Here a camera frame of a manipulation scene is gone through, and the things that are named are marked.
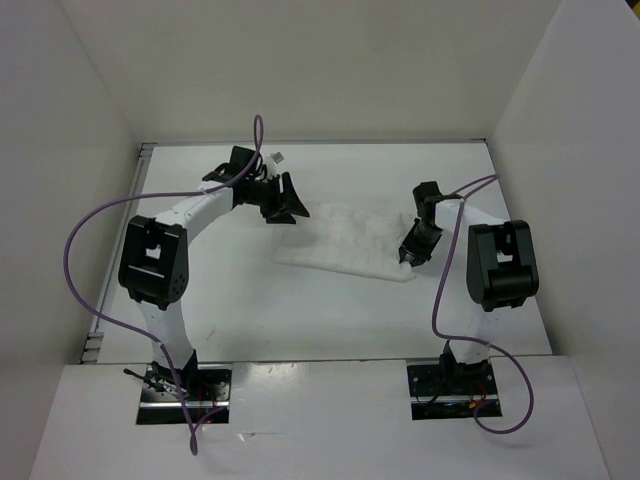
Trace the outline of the white pleated skirt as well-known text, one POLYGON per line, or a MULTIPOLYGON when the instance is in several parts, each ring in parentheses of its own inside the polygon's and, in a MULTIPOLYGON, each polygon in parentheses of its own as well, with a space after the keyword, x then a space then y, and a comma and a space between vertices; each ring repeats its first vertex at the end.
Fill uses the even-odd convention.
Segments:
POLYGON ((399 283, 416 277, 399 256, 411 216, 322 203, 311 204, 309 211, 294 225, 274 228, 274 262, 399 283))

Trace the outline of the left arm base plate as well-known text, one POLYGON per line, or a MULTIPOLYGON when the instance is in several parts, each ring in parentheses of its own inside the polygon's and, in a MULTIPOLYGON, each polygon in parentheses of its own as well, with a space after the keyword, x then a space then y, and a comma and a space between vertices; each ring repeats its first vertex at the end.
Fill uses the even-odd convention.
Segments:
MULTIPOLYGON (((178 393, 171 381, 157 376, 148 365, 143 375, 134 374, 143 382, 137 425, 185 424, 178 393)), ((194 424, 227 424, 229 421, 232 367, 230 364, 200 364, 200 383, 196 387, 183 387, 186 408, 194 424)))

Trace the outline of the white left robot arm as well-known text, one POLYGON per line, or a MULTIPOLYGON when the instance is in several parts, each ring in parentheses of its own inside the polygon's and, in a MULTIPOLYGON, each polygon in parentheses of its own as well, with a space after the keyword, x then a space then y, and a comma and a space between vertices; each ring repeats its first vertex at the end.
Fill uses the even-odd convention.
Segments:
POLYGON ((231 180, 229 174, 212 171, 202 179, 204 195, 182 200, 154 217, 137 215, 126 229, 118 281, 154 337, 154 373, 180 400, 197 392, 200 378, 181 306, 190 277, 190 243, 239 205, 258 207, 268 224, 295 224, 298 217, 310 216, 288 172, 266 179, 249 176, 235 184, 231 180))

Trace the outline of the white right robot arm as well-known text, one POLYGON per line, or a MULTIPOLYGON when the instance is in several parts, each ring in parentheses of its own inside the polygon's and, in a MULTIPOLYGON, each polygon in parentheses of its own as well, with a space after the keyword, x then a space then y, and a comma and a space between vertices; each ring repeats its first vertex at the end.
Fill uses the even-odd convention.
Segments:
POLYGON ((458 195, 415 201, 414 224, 399 247, 399 260, 413 267, 429 261, 444 231, 457 232, 466 246, 465 281, 475 304, 461 333, 446 340, 438 380, 450 393, 462 392, 488 363, 490 345, 514 311, 536 295, 539 276, 530 227, 522 220, 493 217, 463 208, 458 195))

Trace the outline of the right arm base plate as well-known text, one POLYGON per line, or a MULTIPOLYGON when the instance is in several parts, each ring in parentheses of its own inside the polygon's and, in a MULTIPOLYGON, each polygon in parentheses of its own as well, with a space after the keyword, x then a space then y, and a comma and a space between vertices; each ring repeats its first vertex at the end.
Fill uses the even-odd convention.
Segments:
POLYGON ((457 363, 449 354, 407 365, 414 421, 466 419, 480 408, 479 418, 501 417, 497 384, 487 360, 457 363))

